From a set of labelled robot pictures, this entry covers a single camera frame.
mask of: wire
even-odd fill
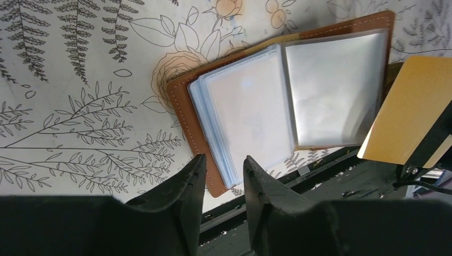
[[[440,188],[440,187],[431,185],[431,184],[429,184],[427,182],[424,182],[424,181],[417,181],[417,180],[397,181],[397,182],[394,182],[392,184],[394,189],[397,189],[397,188],[400,188],[400,187],[403,187],[403,186],[410,186],[410,185],[421,186],[421,187],[428,188],[430,190],[433,190],[433,191],[436,191],[436,192],[439,192],[439,193],[452,195],[452,190],[447,189],[447,188]]]

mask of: black cable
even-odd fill
[[[440,188],[440,187],[431,185],[431,184],[429,184],[427,182],[424,182],[424,181],[407,180],[407,181],[397,181],[397,182],[394,182],[392,184],[394,189],[397,189],[397,188],[400,188],[400,187],[403,187],[403,186],[410,186],[410,185],[421,186],[421,187],[428,188],[430,190],[433,190],[433,191],[436,191],[436,192],[439,192],[439,193],[452,195],[452,190],[447,189],[447,188]]]

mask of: brown leather wallet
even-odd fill
[[[210,72],[214,69],[220,68],[224,65],[242,59],[265,47],[288,41],[295,41],[308,38],[320,38],[327,36],[344,35],[360,31],[366,31],[377,28],[388,29],[388,35],[392,35],[392,28],[394,24],[394,13],[391,11],[384,11],[361,18],[356,18],[327,27],[314,29],[311,31],[290,34],[286,36],[278,36],[231,56],[220,59],[212,64],[205,65],[199,69],[182,75],[175,80],[168,83],[166,92],[174,106],[177,118],[181,123],[181,127],[187,137],[193,154],[206,154],[207,157],[207,188],[213,197],[218,197],[228,189],[224,186],[223,180],[220,176],[218,168],[213,160],[212,153],[204,137],[203,130],[199,124],[196,116],[195,108],[191,102],[190,94],[188,92],[188,85],[196,80],[200,75]],[[388,36],[386,62],[389,57],[389,49],[391,46],[391,36]]]

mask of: floral tablecloth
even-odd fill
[[[385,9],[391,61],[448,55],[451,1],[1,0],[0,194],[125,202],[192,154],[165,92],[174,77],[266,38]],[[298,151],[280,177],[336,149]],[[243,194],[205,195],[204,211]]]

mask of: white stitching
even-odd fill
[[[366,22],[368,22],[368,21],[379,20],[379,19],[383,19],[383,18],[387,20],[386,27],[389,28],[389,25],[390,25],[390,19],[389,19],[389,17],[384,16],[384,17],[378,17],[378,18],[371,19],[371,20],[364,20],[364,21],[359,22],[359,23],[355,23],[355,24],[351,24],[351,25],[347,25],[347,26],[343,26],[343,27],[339,27],[339,28],[330,29],[330,30],[328,30],[328,31],[319,32],[319,33],[316,33],[316,34],[313,34],[313,35],[301,36],[301,37],[299,37],[299,39],[300,39],[300,38],[305,38],[305,37],[317,36],[317,35],[320,35],[320,34],[328,33],[328,32],[335,31],[335,30],[339,30],[339,29],[343,29],[343,28],[349,28],[349,27],[357,26],[357,25],[360,25],[360,24],[362,24],[362,23],[366,23]],[[264,47],[269,46],[269,45],[276,44],[276,43],[282,43],[282,42],[285,42],[285,41],[293,41],[293,39],[287,39],[287,40],[276,41],[276,42],[273,42],[273,43],[268,43],[268,44],[266,44],[266,45],[263,45],[263,46],[260,48],[260,50],[263,49]],[[215,68],[215,69],[219,69],[219,68],[224,67],[224,66],[226,66],[226,65],[228,65],[228,64],[230,64],[230,63],[232,63],[232,62],[228,62],[228,63],[226,63],[226,64],[224,64],[224,65],[222,65],[222,66],[219,66],[219,67],[217,67],[217,68]],[[181,113],[182,120],[183,120],[183,122],[184,122],[185,127],[187,128],[188,134],[190,135],[190,139],[191,139],[191,142],[193,143],[193,145],[194,145],[194,147],[195,147],[195,151],[196,151],[196,153],[199,154],[198,147],[196,146],[196,143],[195,143],[195,141],[194,141],[194,139],[193,139],[193,136],[191,135],[190,129],[188,128],[187,121],[185,121],[185,117],[184,117],[184,115],[183,115],[183,113],[182,113],[182,109],[180,108],[179,103],[177,102],[177,99],[176,99],[176,97],[174,96],[174,89],[175,89],[175,88],[179,87],[181,84],[189,83],[189,82],[193,81],[193,80],[196,79],[196,78],[198,78],[198,77],[195,76],[195,77],[193,77],[193,78],[191,78],[191,79],[188,79],[188,80],[186,80],[186,81],[184,81],[184,82],[181,82],[181,83],[179,83],[178,85],[174,86],[173,88],[171,88],[171,94],[173,95],[173,99],[174,99],[174,101],[176,102],[176,105],[177,105],[177,108],[178,108],[179,112]],[[209,182],[210,182],[210,184],[211,184],[211,186],[212,186],[212,189],[213,189],[213,191],[214,191],[214,194],[217,194],[217,195],[218,195],[218,194],[221,194],[221,193],[225,192],[226,190],[228,190],[228,189],[226,188],[226,189],[224,189],[224,190],[222,190],[222,191],[220,191],[220,192],[217,193],[216,190],[215,190],[215,187],[213,186],[213,183],[212,183],[212,181],[211,181],[211,179],[210,179],[210,177],[209,177],[209,174],[206,173],[206,175],[207,175],[207,179],[209,180]]]

